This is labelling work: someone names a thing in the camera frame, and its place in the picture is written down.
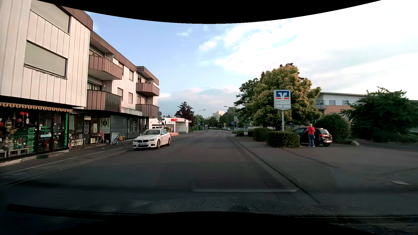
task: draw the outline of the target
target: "distant car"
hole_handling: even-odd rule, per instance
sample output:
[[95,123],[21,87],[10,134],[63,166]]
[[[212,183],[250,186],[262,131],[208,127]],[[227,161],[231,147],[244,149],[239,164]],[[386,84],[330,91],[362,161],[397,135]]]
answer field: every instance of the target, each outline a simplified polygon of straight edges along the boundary
[[171,136],[165,129],[147,129],[133,140],[132,147],[134,150],[140,148],[159,149],[161,145],[169,146],[171,144]]
[[[308,131],[306,127],[296,129],[293,132],[301,137],[300,143],[309,143]],[[322,144],[325,147],[328,147],[332,143],[332,135],[327,129],[315,128],[313,143],[315,146]]]

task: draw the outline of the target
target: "white car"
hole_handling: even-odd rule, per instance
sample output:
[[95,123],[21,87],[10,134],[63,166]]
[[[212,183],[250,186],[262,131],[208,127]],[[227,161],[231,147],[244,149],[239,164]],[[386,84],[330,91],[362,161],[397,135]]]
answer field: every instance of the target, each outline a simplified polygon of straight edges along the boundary
[[171,144],[171,136],[168,131],[162,128],[147,129],[133,140],[132,147],[134,150],[140,148],[159,149],[161,145],[169,146]]

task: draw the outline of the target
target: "road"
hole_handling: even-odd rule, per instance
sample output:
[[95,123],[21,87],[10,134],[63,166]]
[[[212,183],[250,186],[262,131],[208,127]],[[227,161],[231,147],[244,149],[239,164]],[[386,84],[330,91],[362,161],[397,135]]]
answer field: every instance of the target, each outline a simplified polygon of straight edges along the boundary
[[[121,209],[116,205],[121,201],[141,205],[201,197],[310,202],[286,179],[231,142],[227,138],[231,135],[231,131],[204,130],[158,150],[96,148],[31,169],[25,169],[29,166],[25,162],[10,169],[2,167],[3,209],[7,204],[19,204],[109,211]],[[5,221],[3,226],[16,234],[34,224],[33,219]]]

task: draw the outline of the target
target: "red shirt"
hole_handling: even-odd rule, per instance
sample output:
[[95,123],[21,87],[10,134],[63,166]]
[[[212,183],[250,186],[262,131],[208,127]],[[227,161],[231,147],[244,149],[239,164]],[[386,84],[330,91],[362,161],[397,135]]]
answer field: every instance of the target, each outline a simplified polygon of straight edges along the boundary
[[315,128],[313,127],[308,127],[308,134],[314,134],[315,133]]

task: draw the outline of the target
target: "bicycle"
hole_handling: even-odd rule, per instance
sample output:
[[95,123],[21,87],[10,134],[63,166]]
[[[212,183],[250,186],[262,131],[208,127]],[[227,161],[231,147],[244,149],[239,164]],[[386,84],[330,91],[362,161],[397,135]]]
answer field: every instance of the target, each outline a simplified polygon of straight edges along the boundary
[[126,137],[125,137],[125,135],[121,135],[121,134],[118,134],[117,136],[116,136],[116,138],[112,141],[112,143],[111,144],[113,144],[113,145],[117,145],[117,144],[125,144],[126,143]]

